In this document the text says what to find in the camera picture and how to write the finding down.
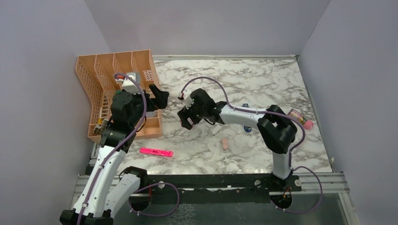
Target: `yellow object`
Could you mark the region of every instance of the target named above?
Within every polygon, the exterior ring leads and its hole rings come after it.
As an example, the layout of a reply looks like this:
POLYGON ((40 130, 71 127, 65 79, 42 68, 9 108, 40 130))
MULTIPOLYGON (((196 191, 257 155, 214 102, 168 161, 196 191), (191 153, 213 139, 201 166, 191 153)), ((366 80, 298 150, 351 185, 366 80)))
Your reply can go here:
MULTIPOLYGON (((139 73, 141 88, 152 98, 153 94, 149 85, 153 83, 160 88, 151 50, 79 56, 76 74, 91 101, 88 137, 95 143, 101 141, 101 136, 94 134, 93 129, 104 119, 110 119, 112 97, 117 90, 121 89, 113 77, 117 72, 139 73)), ((161 111, 158 110, 156 114, 156 117, 147 118, 145 126, 137 133, 136 139, 162 136, 161 111)))

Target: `marble surface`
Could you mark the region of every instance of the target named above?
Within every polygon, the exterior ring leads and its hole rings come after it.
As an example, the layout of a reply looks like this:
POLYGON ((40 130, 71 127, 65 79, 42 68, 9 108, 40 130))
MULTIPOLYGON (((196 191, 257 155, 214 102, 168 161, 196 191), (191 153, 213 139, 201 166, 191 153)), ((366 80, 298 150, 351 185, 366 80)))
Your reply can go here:
MULTIPOLYGON (((240 125, 223 125, 216 136, 213 126, 201 121, 192 130, 182 128, 177 99, 192 78, 209 76, 223 84, 233 105, 248 103, 253 108, 275 104, 285 113, 297 109, 314 122, 305 141, 293 151, 292 166, 305 165, 315 172, 331 172, 322 138, 316 124, 299 67, 295 60, 159 60, 155 61, 161 89, 170 92, 169 104, 162 111, 163 137, 135 140, 118 172, 128 166, 145 168, 149 174, 270 173, 272 153, 258 130, 250 133, 240 125), (222 150, 221 139, 229 148, 222 150), (174 156, 158 157, 139 153, 139 148, 172 150, 174 156)), ((224 101, 220 88, 210 80, 196 80, 187 89, 203 88, 215 102, 224 101)), ((298 132, 298 141, 302 137, 298 132)))

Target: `wall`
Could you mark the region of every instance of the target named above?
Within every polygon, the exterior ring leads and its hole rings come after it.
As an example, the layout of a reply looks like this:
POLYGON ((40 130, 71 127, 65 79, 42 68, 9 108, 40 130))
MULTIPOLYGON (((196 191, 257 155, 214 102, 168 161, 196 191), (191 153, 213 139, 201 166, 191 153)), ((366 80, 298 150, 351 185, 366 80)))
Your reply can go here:
POLYGON ((111 51, 300 54, 329 0, 86 0, 111 51))
POLYGON ((331 0, 298 64, 361 224, 395 224, 398 2, 331 0))
POLYGON ((78 55, 109 48, 83 0, 0 1, 1 224, 59 224, 91 151, 78 55))

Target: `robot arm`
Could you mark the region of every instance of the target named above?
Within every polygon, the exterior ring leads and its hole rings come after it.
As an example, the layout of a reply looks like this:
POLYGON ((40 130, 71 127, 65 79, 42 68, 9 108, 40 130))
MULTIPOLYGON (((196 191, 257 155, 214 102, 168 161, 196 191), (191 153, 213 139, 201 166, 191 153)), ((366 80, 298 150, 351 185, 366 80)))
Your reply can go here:
MULTIPOLYGON (((295 140, 297 133, 297 128, 291 120, 271 114, 237 111, 230 108, 226 102, 214 102, 203 89, 195 90, 184 100, 185 107, 178 112, 178 116, 181 126, 188 130, 202 119, 212 123, 239 124, 257 128, 266 146, 272 151, 274 161, 272 174, 277 179, 287 182, 292 174, 288 147, 295 140)), ((266 111, 285 114, 276 105, 270 106, 266 111)))
MULTIPOLYGON (((150 98, 150 95, 145 93, 146 111, 152 112, 166 108, 169 93, 160 91, 154 84, 150 84, 149 88, 155 98, 150 98)), ((110 107, 112 117, 102 132, 101 147, 92 175, 78 201, 73 205, 73 209, 62 212, 60 222, 63 225, 76 225, 81 211, 83 211, 80 222, 82 225, 111 225, 113 224, 112 217, 115 216, 131 193, 147 185, 146 170, 133 167, 125 171, 123 178, 109 193, 116 170, 127 154, 135 135, 128 139, 111 157, 107 159, 107 156, 134 130, 144 109, 143 97, 134 89, 124 88, 123 91, 116 93, 112 100, 110 107), (87 195, 90 198, 85 204, 87 195)))

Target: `blue object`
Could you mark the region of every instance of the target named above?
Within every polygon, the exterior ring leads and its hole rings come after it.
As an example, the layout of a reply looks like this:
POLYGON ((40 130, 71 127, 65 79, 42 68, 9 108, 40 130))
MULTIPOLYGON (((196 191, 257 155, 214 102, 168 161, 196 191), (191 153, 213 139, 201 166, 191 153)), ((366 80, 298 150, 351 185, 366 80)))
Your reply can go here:
MULTIPOLYGON (((242 105, 242 107, 246 107, 246 108, 249 108, 249 105, 247 104, 247 103, 244 103, 243 105, 242 105)), ((252 131, 252 128, 251 127, 246 127, 246 126, 243 126, 243 129, 246 131, 246 132, 250 132, 250 131, 252 131)))

